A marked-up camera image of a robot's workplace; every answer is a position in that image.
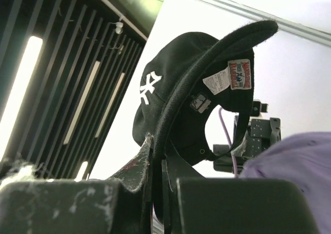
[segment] white wall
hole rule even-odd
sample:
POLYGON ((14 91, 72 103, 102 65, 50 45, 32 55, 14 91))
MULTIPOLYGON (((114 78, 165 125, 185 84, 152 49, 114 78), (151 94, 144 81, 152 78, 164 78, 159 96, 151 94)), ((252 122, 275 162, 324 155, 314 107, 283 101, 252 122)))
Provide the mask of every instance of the white wall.
MULTIPOLYGON (((292 9, 283 6, 281 4, 278 11, 290 15, 292 9)), ((331 7, 327 10, 319 16, 324 24, 321 28, 331 26, 331 19, 327 17, 331 7)), ((292 15, 299 22, 300 16, 308 21, 296 9, 292 15)), ((201 31, 222 38, 248 22, 193 0, 165 0, 90 178, 109 177, 138 152, 131 132, 140 104, 140 78, 145 65, 162 47, 184 32, 201 31)), ((255 98, 269 104, 270 116, 281 118, 283 137, 303 131, 331 130, 330 79, 330 48, 283 32, 255 48, 255 98)), ((231 132, 233 114, 226 112, 224 118, 231 132)), ((207 122, 206 136, 210 147, 214 143, 226 143, 217 109, 207 122)), ((207 177, 231 177, 215 172, 210 162, 201 162, 195 168, 207 177)))

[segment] metal rail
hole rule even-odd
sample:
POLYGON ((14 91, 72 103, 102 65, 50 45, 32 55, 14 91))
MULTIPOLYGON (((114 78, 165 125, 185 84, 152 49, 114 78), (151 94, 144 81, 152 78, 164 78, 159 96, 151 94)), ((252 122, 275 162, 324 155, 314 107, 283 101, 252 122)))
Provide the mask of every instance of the metal rail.
POLYGON ((120 21, 125 22, 138 35, 140 35, 144 40, 147 41, 147 37, 130 20, 128 20, 109 0, 101 0, 101 1, 119 16, 120 21))
POLYGON ((310 28, 299 23, 295 23, 272 14, 236 3, 231 0, 197 0, 205 4, 215 6, 233 14, 248 18, 254 21, 275 20, 279 29, 290 34, 302 37, 304 39, 317 42, 319 44, 331 47, 331 33, 326 33, 315 28, 310 28))

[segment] ny logo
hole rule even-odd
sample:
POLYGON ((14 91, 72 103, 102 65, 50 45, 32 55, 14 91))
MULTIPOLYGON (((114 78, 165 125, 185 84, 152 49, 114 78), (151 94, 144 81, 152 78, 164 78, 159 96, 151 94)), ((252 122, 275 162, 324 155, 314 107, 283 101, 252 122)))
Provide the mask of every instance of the ny logo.
POLYGON ((146 84, 140 87, 140 91, 142 91, 140 93, 140 97, 144 99, 146 105, 149 105, 149 101, 146 96, 147 91, 149 91, 152 94, 155 90, 155 87, 153 87, 153 85, 156 82, 160 81, 161 79, 162 76, 157 76, 154 71, 146 76, 146 84))

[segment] purple cloth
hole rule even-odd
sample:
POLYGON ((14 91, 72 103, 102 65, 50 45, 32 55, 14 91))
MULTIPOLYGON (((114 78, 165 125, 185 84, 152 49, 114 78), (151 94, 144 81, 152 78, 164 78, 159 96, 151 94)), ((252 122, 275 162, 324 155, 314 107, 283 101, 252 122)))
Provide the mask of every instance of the purple cloth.
POLYGON ((246 162, 239 177, 275 178, 296 184, 320 233, 331 233, 331 133, 304 133, 283 139, 246 162))

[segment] vertical slat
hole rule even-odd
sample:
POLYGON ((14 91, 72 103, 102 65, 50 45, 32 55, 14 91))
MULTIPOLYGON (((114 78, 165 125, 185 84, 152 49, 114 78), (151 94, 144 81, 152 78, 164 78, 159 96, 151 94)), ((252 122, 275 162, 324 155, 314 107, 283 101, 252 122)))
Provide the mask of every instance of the vertical slat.
MULTIPOLYGON (((76 1, 77 0, 71 0, 71 3, 70 3, 70 6, 69 6, 69 8, 68 8, 68 11, 67 11, 67 14, 66 14, 66 17, 65 17, 65 20, 64 20, 64 24, 63 24, 63 27, 62 27, 62 30, 61 30, 61 32, 62 33, 60 33, 60 35, 61 34, 65 34, 65 32, 66 32, 66 30, 67 30, 67 25, 68 25, 68 23, 69 23, 69 21, 70 21, 70 18, 71 18, 71 15, 72 15, 72 12, 73 12, 73 9, 74 9, 74 6, 75 6, 75 4, 76 4, 76 1)), ((62 43, 62 40, 63 40, 63 36, 62 37, 59 37, 58 38, 58 40, 57 40, 57 43, 56 43, 56 45, 58 45, 58 49, 60 48, 60 45, 61 45, 61 43, 62 43)), ((47 83, 47 79, 48 79, 48 75, 49 75, 49 73, 51 72, 51 70, 52 70, 52 68, 53 68, 53 65, 54 65, 54 61, 55 61, 55 59, 56 59, 56 56, 54 55, 54 54, 57 54, 57 52, 58 52, 58 49, 56 50, 56 48, 55 48, 55 50, 54 50, 54 52, 53 52, 53 56, 52 56, 52 58, 51 58, 51 60, 50 60, 50 63, 49 63, 49 66, 47 67, 47 78, 46 77, 44 77, 44 83, 46 84, 47 83)), ((45 116, 45 114, 43 114, 43 117, 42 117, 42 120, 41 120, 41 122, 43 122, 44 121, 44 116, 45 116)), ((40 128, 40 126, 41 126, 41 124, 39 124, 39 126, 38 126, 38 130, 37 130, 37 132, 34 134, 34 140, 33 140, 33 142, 32 142, 32 145, 31 145, 31 148, 30 148, 30 150, 29 150, 29 153, 28 153, 28 156, 27 156, 27 161, 30 161, 30 158, 31 158, 31 156, 32 156, 32 154, 33 154, 33 151, 34 151, 34 148, 35 148, 35 144, 36 144, 36 142, 37 142, 37 140, 38 140, 38 138, 39 138, 39 135, 40 135, 40 132, 41 132, 41 128, 40 128)))
POLYGON ((56 105, 56 107, 55 107, 55 111, 54 111, 54 113, 53 113, 52 121, 51 121, 51 123, 50 123, 50 125, 49 125, 49 127, 48 127, 48 129, 47 129, 47 131, 46 131, 46 135, 43 137, 43 143, 42 143, 41 148, 39 149, 39 154, 38 154, 38 157, 37 157, 37 160, 36 160, 36 164, 39 164, 40 158, 41 158, 41 156, 42 156, 42 154, 43 154, 43 152, 44 152, 45 144, 46 144, 46 142, 48 141, 49 134, 50 134, 51 129, 52 129, 52 127, 53 127, 53 124, 54 124, 54 121, 55 121, 55 117, 56 117, 57 112, 58 112, 58 109, 59 109, 59 105, 60 105, 61 102, 62 102, 62 99, 61 99, 61 98, 59 98, 59 99, 56 98, 56 100, 54 100, 55 93, 56 93, 56 91, 57 91, 57 89, 58 89, 58 85, 59 85, 59 82, 60 82, 60 80, 61 80, 61 78, 62 78, 62 74, 63 74, 64 69, 65 69, 65 67, 66 67, 66 64, 67 64, 67 61, 68 61, 69 55, 70 55, 71 52, 72 52, 72 46, 73 46, 73 44, 74 44, 74 42, 75 42, 75 39, 76 39, 76 37, 77 37, 77 33, 78 33, 79 29, 80 29, 80 26, 81 26, 82 20, 83 20, 83 18, 84 18, 84 16, 85 16, 86 9, 87 9, 87 6, 84 5, 84 6, 82 7, 81 13, 80 13, 80 15, 79 15, 79 17, 78 17, 78 19, 77 19, 77 21, 76 21, 76 25, 75 25, 75 28, 74 28, 73 33, 72 33, 72 35, 71 35, 71 38, 70 38, 70 41, 69 41, 69 44, 68 44, 67 50, 66 50, 66 52, 65 52, 65 55, 64 55, 63 60, 62 60, 62 63, 61 63, 61 65, 60 65, 60 68, 59 68, 58 73, 57 73, 57 75, 56 75, 56 79, 55 79, 55 82, 54 82, 54 85, 53 85, 52 91, 51 91, 50 96, 49 96, 49 98, 48 98, 48 100, 47 100, 47 103, 46 103, 46 106, 45 106, 45 108, 44 108, 44 111, 43 111, 43 114, 42 114, 41 120, 40 120, 40 122, 39 122, 38 129, 37 129, 37 131, 35 132, 35 136, 34 136, 35 139, 34 139, 34 142, 33 142, 32 145, 31 145, 31 148, 30 148, 29 156, 27 157, 28 160, 31 158, 33 152, 35 151, 36 143, 37 143, 37 140, 38 140, 39 135, 40 135, 40 133, 41 133, 41 130, 42 130, 42 128, 43 128, 43 124, 44 124, 44 122, 45 122, 45 120, 46 120, 46 117, 47 117, 48 112, 49 112, 49 110, 50 110, 50 108, 51 108, 51 106, 52 106, 52 103, 55 101, 55 103, 56 103, 57 105, 56 105))
MULTIPOLYGON (((100 65, 99 65, 99 66, 102 66, 102 65, 103 65, 103 60, 104 60, 104 58, 106 57, 107 50, 108 50, 108 48, 109 48, 109 46, 110 46, 110 42, 111 42, 111 40, 112 40, 113 37, 114 37, 114 34, 115 34, 115 30, 113 30, 113 32, 112 32, 110 38, 108 39, 108 42, 107 42, 106 48, 105 48, 105 50, 104 50, 104 53, 103 53, 103 55, 102 55, 102 59, 101 59, 101 61, 100 61, 100 65)), ((57 137, 59 136, 59 133, 62 132, 62 127, 63 127, 64 120, 66 119, 66 116, 67 116, 67 114, 68 114, 68 111, 69 111, 69 108, 70 108, 70 106, 71 106, 71 103, 72 103, 73 97, 74 97, 74 95, 75 95, 75 93, 76 93, 76 89, 77 89, 78 84, 79 84, 79 82, 80 82, 80 78, 81 78, 81 76, 82 76, 82 73, 83 73, 83 70, 81 69, 81 70, 80 70, 80 74, 78 75, 78 79, 77 79, 77 81, 76 81, 76 83, 75 83, 75 86, 74 86, 74 88, 73 88, 73 90, 72 90, 72 93, 71 93, 71 95, 70 95, 70 98, 69 98, 69 100, 68 100, 68 105, 67 105, 67 107, 66 107, 66 109, 65 109, 65 111, 64 111, 64 116, 63 116, 63 118, 62 118, 62 120, 61 120, 61 122, 60 122, 60 124, 59 124, 59 130, 58 130, 58 133, 56 134, 57 137)), ((86 78, 85 78, 85 82, 84 82, 84 85, 83 85, 83 88, 86 87, 86 84, 87 84, 87 82, 88 82, 88 80, 89 80, 89 76, 90 76, 90 74, 88 74, 88 75, 86 76, 86 78)), ((83 90, 81 91, 81 93, 80 93, 78 99, 81 99, 82 94, 83 94, 83 90)), ((78 103, 79 103, 79 100, 77 101, 76 106, 74 107, 73 113, 76 113, 78 103)), ((67 125, 66 130, 62 132, 63 136, 62 136, 62 138, 60 138, 60 141, 59 141, 59 144, 60 144, 61 146, 62 146, 62 144, 64 143, 64 139, 66 138, 66 135, 64 135, 64 134, 67 133, 67 131, 68 131, 69 127, 70 127, 70 124, 72 123, 73 116, 74 116, 74 114, 71 115, 71 118, 70 118, 70 120, 69 120, 69 124, 67 125)), ((51 147, 51 149, 50 149, 50 152, 53 152, 54 147, 55 147, 55 144, 56 144, 56 142, 53 143, 53 145, 52 145, 52 147, 51 147)), ((58 151, 56 152, 56 155, 55 155, 55 158, 54 158, 53 164, 51 165, 52 168, 55 166, 55 163, 56 163, 57 157, 58 157, 58 155, 59 155, 59 151, 60 151, 60 150, 58 150, 58 151)))
POLYGON ((106 26, 106 28, 105 28, 104 31, 103 31, 102 38, 101 38, 101 40, 100 40, 100 43, 99 43, 98 49, 97 49, 97 51, 95 52, 95 55, 94 55, 93 61, 92 61, 92 63, 91 63, 90 69, 93 69, 93 66, 94 66, 94 64, 95 64, 95 62, 96 62, 96 60, 97 60, 97 57, 98 57, 99 52, 100 52, 100 49, 101 49, 101 47, 102 47, 103 41, 104 41, 104 39, 105 39, 105 37, 106 37, 106 35, 107 35, 107 32, 108 32, 108 29, 109 29, 110 24, 111 24, 111 23, 108 23, 107 26, 106 26))
POLYGON ((17 61, 16 61, 15 65, 14 65, 14 69, 13 69, 14 70, 13 71, 14 78, 15 78, 15 75, 17 74, 17 72, 18 72, 18 69, 19 69, 19 66, 20 66, 20 62, 21 62, 21 58, 23 57, 23 54, 25 52, 25 48, 27 46, 28 40, 31 37, 31 35, 33 33, 33 30, 35 28, 35 25, 36 25, 36 22, 37 22, 39 13, 40 13, 40 9, 41 9, 41 6, 42 6, 42 2, 43 2, 43 0, 36 0, 35 6, 33 8, 33 11, 32 11, 32 14, 31 14, 31 17, 30 17, 30 20, 29 20, 29 23, 28 23, 27 28, 26 28, 26 31, 25 31, 25 35, 24 35, 24 39, 23 39, 23 42, 22 42, 21 50, 20 50, 20 52, 19 52, 19 54, 17 56, 18 58, 17 58, 17 61))
MULTIPOLYGON (((125 78, 124 78, 124 80, 123 80, 123 82, 122 82, 122 85, 121 85, 121 87, 120 87, 121 89, 125 86, 125 81, 127 80, 128 76, 129 76, 129 74, 130 74, 131 68, 133 67, 133 63, 132 63, 132 62, 136 60, 136 58, 137 58, 137 54, 138 54, 139 51, 140 51, 140 50, 139 50, 139 45, 138 45, 138 44, 135 44, 135 43, 134 43, 134 46, 135 46, 134 51, 133 51, 132 55, 130 54, 130 60, 129 60, 129 62, 128 62, 127 64, 125 64, 125 70, 122 71, 122 72, 125 73, 125 78)), ((111 117, 111 116, 112 116, 112 112, 114 112, 114 111, 116 110, 116 108, 115 108, 115 101, 116 101, 116 99, 121 95, 121 92, 122 92, 121 89, 118 91, 118 93, 117 93, 117 95, 116 95, 116 98, 114 99, 114 103, 113 103, 113 105, 112 105, 112 110, 109 112, 109 115, 108 115, 107 118, 106 118, 106 122, 105 122, 105 124, 104 124, 104 126, 103 126, 103 130, 102 130, 102 132, 100 133, 100 136, 99 136, 98 138, 94 138, 93 136, 89 137, 89 140, 90 140, 89 145, 88 145, 87 147, 85 147, 84 152, 82 153, 82 154, 85 154, 85 155, 83 156, 83 159, 82 159, 83 161, 86 160, 86 161, 88 161, 88 162, 91 162, 91 157, 93 157, 95 153, 98 153, 98 151, 92 149, 92 147, 95 145, 96 142, 98 142, 98 140, 100 139, 100 137, 102 137, 102 133, 104 132, 104 130, 105 130, 106 127, 107 127, 107 122, 108 122, 109 117, 111 117)), ((94 127, 93 127, 92 129, 95 129, 95 127, 96 127, 99 123, 95 122, 95 123, 93 123, 93 124, 94 124, 94 127)))
MULTIPOLYGON (((110 26, 110 24, 108 24, 108 25, 106 26, 106 29, 104 30, 104 33, 105 33, 105 34, 104 34, 104 36, 102 37, 102 39, 100 40, 100 43, 101 43, 100 48, 101 48, 101 46, 102 46, 102 43, 103 43, 104 38, 106 37, 106 33, 108 32, 109 26, 110 26)), ((60 98, 60 100, 59 100, 59 102, 58 102, 58 105, 57 105, 57 107, 56 107, 56 113, 58 113, 58 110, 59 110, 59 108, 60 108, 60 106, 61 106, 62 100, 63 100, 64 95, 65 95, 65 90, 66 90, 66 88, 68 87, 69 82, 70 82, 70 78, 71 78, 71 76, 68 77, 68 80, 66 81, 66 86, 65 86, 65 88, 64 88, 64 93, 62 93, 61 98, 60 98)), ((56 119, 56 115, 53 117, 52 123, 55 122, 55 119, 56 119)), ((46 142, 47 142, 47 141, 44 141, 44 144, 43 144, 42 150, 44 149, 44 146, 46 145, 46 142)), ((51 155, 52 155, 52 152, 49 152, 49 155, 48 155, 49 158, 48 158, 48 160, 46 161, 45 166, 48 165, 48 162, 49 162, 49 160, 50 160, 51 155)))
MULTIPOLYGON (((126 36, 124 36, 124 38, 122 39, 121 45, 123 45, 125 39, 126 39, 126 36)), ((118 58, 118 55, 115 57, 115 60, 113 61, 112 68, 115 66, 115 63, 116 63, 117 58, 118 58)), ((98 91, 99 86, 100 86, 100 83, 97 85, 96 92, 98 91)), ((95 105, 95 104, 90 104, 90 105, 88 106, 88 109, 87 109, 86 115, 85 115, 84 119, 82 120, 82 126, 84 126, 84 124, 85 124, 87 118, 90 118, 89 113, 90 113, 90 111, 91 111, 91 108, 92 108, 94 105, 95 105)), ((73 143, 71 143, 72 145, 69 145, 71 150, 76 150, 76 146, 77 146, 77 144, 79 143, 78 141, 80 140, 80 137, 81 137, 81 133, 82 133, 82 131, 83 131, 83 128, 80 128, 80 129, 78 130, 78 133, 77 133, 77 135, 76 135, 76 139, 74 140, 73 143)), ((61 174, 61 178, 62 178, 63 176, 65 176, 65 173, 66 173, 67 167, 68 167, 68 165, 69 165, 69 163, 70 163, 70 161, 71 161, 71 156, 72 156, 72 154, 73 154, 73 152, 70 153, 70 155, 69 155, 69 157, 68 157, 68 159, 67 159, 67 161, 66 161, 66 164, 65 164, 64 169, 63 169, 62 174, 61 174)))
MULTIPOLYGON (((127 87, 129 86, 129 83, 130 83, 130 81, 131 81, 131 78, 132 78, 133 73, 134 73, 134 71, 135 71, 135 68, 136 68, 136 66, 137 66, 137 63, 138 63, 138 61, 139 61, 139 58, 140 58, 141 53, 142 53, 142 48, 140 48, 138 55, 135 57, 134 62, 133 62, 133 64, 132 64, 132 67, 131 67, 131 69, 130 69, 130 72, 129 72, 129 74, 128 74, 127 77, 126 77, 126 81, 125 81, 125 83, 124 83, 123 89, 122 89, 122 91, 121 91, 121 94, 120 94, 119 97, 118 97, 119 100, 117 100, 117 102, 115 103, 115 107, 116 107, 116 109, 119 108, 119 106, 120 106, 120 104, 121 104, 121 102, 122 102, 122 100, 123 100, 123 97, 124 97, 124 95, 125 95, 125 93, 126 93, 126 89, 127 89, 127 87)), ((100 151, 101 151, 101 148, 102 148, 102 146, 103 146, 103 144, 104 144, 104 141, 105 141, 105 139, 107 138, 107 135, 108 135, 109 129, 110 129, 110 127, 111 127, 111 124, 112 124, 112 122, 113 122, 115 116, 116 116, 116 112, 113 111, 113 112, 112 112, 112 115, 108 118, 108 121, 107 121, 107 124, 106 124, 107 127, 106 127, 105 130, 103 131, 102 135, 98 138, 98 140, 96 140, 95 144, 91 147, 91 150, 92 150, 92 151, 95 151, 95 152, 94 152, 93 156, 90 156, 90 157, 87 158, 87 160, 90 161, 90 163, 89 163, 89 165, 88 165, 88 167, 89 167, 88 172, 89 172, 89 173, 91 173, 91 171, 92 171, 92 169, 93 169, 93 167, 94 167, 94 164, 95 164, 95 162, 96 162, 96 160, 97 160, 97 158, 98 158, 98 155, 99 155, 99 153, 100 153, 100 151)))
POLYGON ((129 49, 126 48, 126 50, 121 54, 121 56, 122 56, 121 60, 117 65, 117 68, 115 70, 115 75, 112 77, 111 82, 110 83, 105 83, 103 85, 103 90, 105 88, 107 88, 107 92, 105 93, 106 97, 104 97, 103 102, 101 102, 101 103, 99 103, 99 100, 100 100, 100 97, 99 97, 97 103, 94 104, 95 108, 92 109, 91 113, 89 114, 91 117, 90 117, 88 123, 85 125, 86 126, 85 133, 83 134, 82 141, 80 142, 80 144, 77 148, 77 150, 79 150, 80 155, 78 156, 79 157, 78 160, 77 160, 77 158, 73 159, 73 162, 72 162, 73 166, 71 166, 69 171, 68 171, 69 176, 72 175, 71 172, 74 168, 74 165, 76 163, 81 164, 83 162, 83 161, 81 161, 82 158, 87 156, 87 155, 84 155, 84 154, 85 154, 85 151, 87 150, 86 148, 88 146, 88 143, 93 142, 94 135, 95 135, 96 130, 98 128, 98 124, 100 123, 100 120, 101 120, 101 118, 102 118, 102 116, 105 112, 105 109, 106 109, 106 107, 109 103, 109 100, 112 97, 112 94, 114 92, 114 89, 115 89, 116 83, 119 79, 119 76, 122 74, 123 71, 126 70, 126 64, 127 64, 128 59, 130 58, 132 49, 134 47, 134 42, 131 41, 131 43, 130 43, 130 40, 129 40, 128 43, 126 44, 126 46, 128 46, 128 45, 129 45, 129 49), (122 59, 123 59, 124 55, 126 55, 126 58, 125 58, 125 60, 122 64, 122 59))
POLYGON ((5 54, 7 51, 9 40, 11 38, 12 31, 13 31, 15 23, 16 23, 22 1, 23 0, 14 0, 13 4, 11 6, 11 10, 10 10, 9 17, 8 17, 8 20, 7 20, 7 23, 5 26, 4 34, 3 34, 2 40, 0 42, 0 68, 2 66, 2 62, 4 61, 4 57, 5 57, 5 54))
MULTIPOLYGON (((99 34, 99 31, 100 31, 100 28, 101 28, 102 23, 103 23, 103 18, 100 18, 100 20, 99 20, 99 22, 98 22, 98 25, 97 25, 97 28, 96 28, 96 30, 95 30, 95 32, 94 32, 94 35, 93 35, 92 39, 91 39, 90 45, 89 45, 89 47, 88 47, 88 51, 87 51, 87 53, 86 53, 86 55, 85 55, 84 62, 83 62, 83 64, 82 64, 82 66, 81 66, 82 69, 85 69, 86 63, 87 63, 87 61, 88 61, 89 56, 91 55, 92 48, 93 48, 93 46, 94 46, 94 44, 95 44, 95 41, 96 41, 96 39, 97 39, 97 36, 98 36, 98 34, 99 34)), ((67 150, 66 150, 65 153, 62 155, 62 157, 61 157, 61 161, 60 161, 60 164, 62 164, 63 159, 64 159, 64 157, 65 157, 65 155, 66 155, 66 152, 67 152, 67 150)), ((52 173, 53 169, 54 169, 54 164, 52 164, 52 167, 51 167, 51 169, 50 169, 50 173, 52 173)), ((60 169, 60 166, 58 166, 57 171, 55 172, 55 175, 54 175, 55 178, 57 178, 57 174, 58 174, 59 169, 60 169)))
MULTIPOLYGON (((42 39, 43 39, 43 45, 42 45, 42 48, 41 48, 40 52, 43 52, 44 51, 44 49, 45 49, 45 47, 46 47, 46 45, 48 43, 48 39, 49 39, 51 30, 53 28, 53 24, 54 24, 56 15, 57 15, 58 8, 59 8, 59 6, 61 4, 61 1, 62 0, 55 0, 55 3, 54 3, 54 6, 53 6, 53 9, 52 9, 52 12, 50 14, 50 18, 49 18, 48 23, 47 23, 47 27, 46 27, 45 33, 44 33, 44 35, 42 37, 42 39)), ((58 47, 57 47, 57 50, 54 49, 55 56, 57 54, 57 51, 58 51, 58 47)), ((36 67, 38 67, 39 63, 40 63, 40 56, 39 56, 39 59, 38 59, 38 61, 36 63, 36 67)), ((25 127, 24 133, 23 133, 22 137, 20 138, 21 141, 20 141, 19 147, 17 149, 17 154, 16 154, 15 160, 20 157, 21 152, 23 150, 23 146, 25 144, 25 141, 26 141, 28 132, 29 132, 30 127, 32 125, 32 121, 33 121, 34 116, 36 114, 37 107, 38 107, 39 101, 40 101, 41 96, 42 96, 42 93, 43 93, 43 90, 42 89, 45 87, 46 81, 45 81, 45 78, 44 78, 43 82, 41 83, 41 89, 39 90, 39 92, 38 92, 38 94, 37 94, 37 96, 35 98, 36 101, 34 103, 34 107, 33 107, 32 111, 31 111, 31 114, 30 114, 30 116, 28 118, 27 125, 25 127)))
MULTIPOLYGON (((87 36, 88 36, 88 34, 89 34, 89 30, 91 29, 92 23, 94 22, 95 15, 96 15, 96 11, 94 10, 94 11, 92 12, 91 16, 89 17, 89 22, 88 22, 88 24, 87 24, 87 26, 86 26, 86 29, 85 29, 85 31, 84 31, 84 34, 83 34, 82 40, 81 40, 80 45, 79 45, 79 47, 78 47, 78 52, 77 52, 77 54, 76 54, 76 56, 75 56, 75 59, 74 59, 74 61, 73 61, 73 63, 72 63, 72 66, 71 66, 72 71, 73 71, 73 70, 76 68, 76 66, 77 66, 78 59, 79 59, 79 57, 80 57, 80 55, 81 55, 81 53, 82 53, 83 47, 84 47, 84 45, 85 45, 85 43, 86 43, 87 36)), ((52 153, 53 153, 53 151, 54 151, 54 148, 55 148, 55 145, 56 145, 56 143, 57 143, 58 137, 59 137, 59 135, 60 135, 60 133, 61 133, 62 126, 63 126, 63 124, 64 124, 64 121, 65 121, 65 119, 66 119, 67 113, 68 113, 68 111, 69 111, 69 108, 70 108, 70 105, 71 105, 71 102, 72 102, 73 96, 74 96, 74 94, 75 94, 75 92, 76 92, 76 88, 77 88, 76 85, 78 85, 78 83, 79 83, 79 81, 80 81, 80 78, 81 78, 81 76, 82 76, 83 71, 84 71, 84 69, 83 69, 82 67, 80 67, 80 72, 79 72, 78 78, 77 78, 77 80, 76 80, 75 87, 73 88, 73 90, 72 90, 72 92, 71 92, 71 94, 70 94, 70 99, 68 100, 68 104, 67 104, 67 106, 66 106, 66 110, 65 110, 65 112, 64 112, 64 114, 63 114, 63 116, 62 116, 62 118, 61 118, 61 122, 58 124, 58 129, 57 129, 57 132, 56 132, 56 134, 55 134, 55 136, 54 136, 54 140, 53 140, 52 146, 51 146, 51 148, 48 150, 49 154, 48 154, 48 157, 47 157, 46 162, 45 162, 45 165, 44 165, 45 167, 48 166, 48 163, 49 163, 49 161, 50 161, 50 159, 51 159, 51 155, 52 155, 52 153)), ((57 156, 55 156, 54 161, 53 161, 53 164, 55 164, 56 159, 57 159, 57 156)))

